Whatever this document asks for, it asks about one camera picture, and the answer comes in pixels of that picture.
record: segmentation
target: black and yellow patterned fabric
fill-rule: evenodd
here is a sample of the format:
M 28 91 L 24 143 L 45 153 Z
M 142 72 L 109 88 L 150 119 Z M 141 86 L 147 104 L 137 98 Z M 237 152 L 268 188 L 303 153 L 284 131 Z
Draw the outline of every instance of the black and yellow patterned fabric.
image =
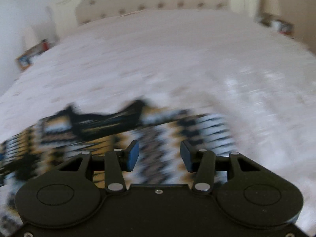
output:
M 152 108 L 137 100 L 112 115 L 78 114 L 72 106 L 39 120 L 0 146 L 0 231 L 11 234 L 21 224 L 14 198 L 29 179 L 47 172 L 67 159 L 88 151 L 93 156 L 140 143 L 140 155 L 132 172 L 124 172 L 127 186 L 145 184 L 192 184 L 180 157 L 180 142 L 187 139 L 197 149 L 205 148 L 203 131 L 188 110 Z M 94 172 L 94 183 L 104 188 L 104 172 Z

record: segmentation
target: framed photo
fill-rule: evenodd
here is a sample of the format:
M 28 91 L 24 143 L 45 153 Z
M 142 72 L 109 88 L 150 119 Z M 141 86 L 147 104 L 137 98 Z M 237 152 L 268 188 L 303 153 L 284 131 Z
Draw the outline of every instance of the framed photo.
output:
M 47 44 L 45 44 L 45 42 L 46 41 L 43 40 L 38 45 L 32 47 L 31 49 L 27 50 L 24 54 L 17 57 L 16 61 L 18 62 L 18 65 L 20 66 L 22 71 L 32 66 L 36 58 L 43 52 L 48 50 Z
M 283 20 L 273 20 L 271 22 L 271 27 L 280 34 L 287 36 L 293 34 L 294 25 Z
M 17 57 L 16 61 L 18 62 L 20 68 L 22 71 L 26 70 L 28 67 L 32 66 L 32 63 L 30 61 L 29 55 L 27 53 L 24 53 L 20 57 Z

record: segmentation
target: screw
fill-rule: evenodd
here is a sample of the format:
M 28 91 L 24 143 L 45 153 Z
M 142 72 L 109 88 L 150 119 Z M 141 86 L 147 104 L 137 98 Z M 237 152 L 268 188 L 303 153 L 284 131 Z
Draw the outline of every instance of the screw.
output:
M 111 183 L 107 188 L 111 191 L 120 191 L 123 189 L 123 185 L 120 183 Z
M 208 191 L 211 186 L 208 183 L 197 183 L 194 188 L 198 191 Z
M 163 194 L 163 190 L 156 190 L 155 193 L 156 194 Z

